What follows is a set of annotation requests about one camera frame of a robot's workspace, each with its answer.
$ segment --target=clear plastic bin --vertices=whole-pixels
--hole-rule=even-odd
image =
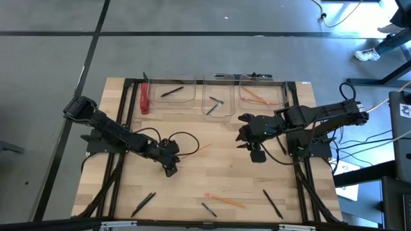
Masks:
[[[191,108],[194,106],[196,79],[148,77],[148,100],[154,108]]]
[[[202,112],[208,121],[228,121],[236,112],[234,76],[224,75],[219,78],[204,76]]]
[[[288,102],[287,81],[240,76],[238,104],[248,110],[277,110]]]

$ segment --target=jeans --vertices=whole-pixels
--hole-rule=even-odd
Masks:
[[[394,37],[385,39],[382,43],[378,44],[378,46],[375,47],[375,51],[379,55],[382,55],[387,51],[391,51],[411,40],[411,30],[407,26],[407,20],[399,9],[394,14],[394,16],[392,16],[390,22],[398,27],[405,29],[396,34]]]

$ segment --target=concrete floor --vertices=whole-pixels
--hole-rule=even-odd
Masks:
[[[389,1],[381,5],[392,5]],[[0,30],[94,31],[103,3],[3,0]],[[323,5],[333,24],[356,3]],[[319,9],[310,0],[120,0],[111,2],[103,31],[332,31],[382,38],[376,28],[388,23],[393,12],[387,8],[364,3],[341,27],[329,29],[318,24]],[[360,20],[364,14],[369,17]],[[139,78],[143,71],[196,77],[255,71],[310,81],[317,104],[324,105],[343,100],[337,89],[346,78],[382,78],[406,61],[400,49],[378,62],[353,58],[354,51],[378,42],[312,37],[100,37],[83,95],[99,102],[107,77]],[[91,37],[0,37],[0,140],[26,149],[21,155],[3,152],[0,156],[0,223],[31,219],[58,141],[62,110],[73,95],[90,43]],[[371,108],[396,89],[356,90],[357,100]],[[345,128],[344,140],[364,140],[389,130],[389,119],[385,104],[372,112],[365,126]],[[71,130],[45,219],[71,214],[86,147],[80,135],[86,133],[89,129],[84,126],[74,125]],[[357,157],[373,164],[394,158],[391,145]],[[346,160],[367,166],[353,158]]]

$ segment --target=shoe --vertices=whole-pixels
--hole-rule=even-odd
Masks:
[[[359,61],[377,61],[380,59],[380,55],[375,51],[374,48],[366,49],[365,51],[355,51],[354,56]]]
[[[399,26],[396,26],[394,24],[389,24],[384,26],[383,28],[378,28],[377,30],[381,33],[395,33],[397,34],[398,32],[402,31],[404,28],[400,28]]]

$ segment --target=wooden tabletop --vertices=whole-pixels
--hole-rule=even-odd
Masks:
[[[124,78],[107,78],[100,103],[100,110],[114,120],[118,111],[123,82]],[[300,105],[314,107],[315,100],[311,83],[296,82],[296,86]],[[185,131],[196,136],[200,141],[200,146],[211,145],[194,155],[183,158],[177,164],[178,172],[170,178],[166,177],[158,162],[155,163],[134,153],[128,153],[119,188],[116,218],[130,219],[131,213],[141,200],[149,193],[156,192],[155,197],[134,216],[135,219],[302,222],[293,167],[280,165],[269,158],[262,164],[253,163],[249,151],[236,148],[241,144],[235,141],[238,129],[244,125],[237,117],[243,113],[273,116],[271,108],[268,108],[269,110],[260,110],[261,108],[249,110],[240,107],[238,87],[235,87],[235,99],[231,101],[235,106],[234,115],[221,121],[208,119],[202,112],[203,85],[197,85],[193,107],[177,108],[174,105],[172,108],[167,108],[167,106],[162,108],[156,105],[156,108],[150,107],[149,114],[143,115],[138,103],[139,90],[131,129],[153,127],[160,132],[162,137],[168,137],[174,132]],[[128,111],[130,95],[131,89],[126,100],[125,112]],[[157,135],[150,130],[145,134],[157,139]],[[280,138],[286,147],[285,135]],[[180,146],[181,153],[190,152],[196,148],[195,141],[187,135],[177,135],[173,139]],[[264,144],[274,157],[283,162],[292,161],[289,156],[283,154],[275,139],[266,141]],[[107,153],[100,153],[85,163],[72,211],[73,215],[81,213],[100,190],[107,157]],[[333,215],[342,219],[329,166],[320,158],[311,158],[310,161],[317,194]],[[277,216],[263,194],[263,189],[273,199],[284,220]],[[206,198],[205,193],[242,203],[246,208]],[[108,213],[110,195],[109,192],[104,214]],[[311,201],[307,193],[305,198],[308,215],[312,220]],[[202,202],[218,217],[214,218],[206,211],[201,206]]]

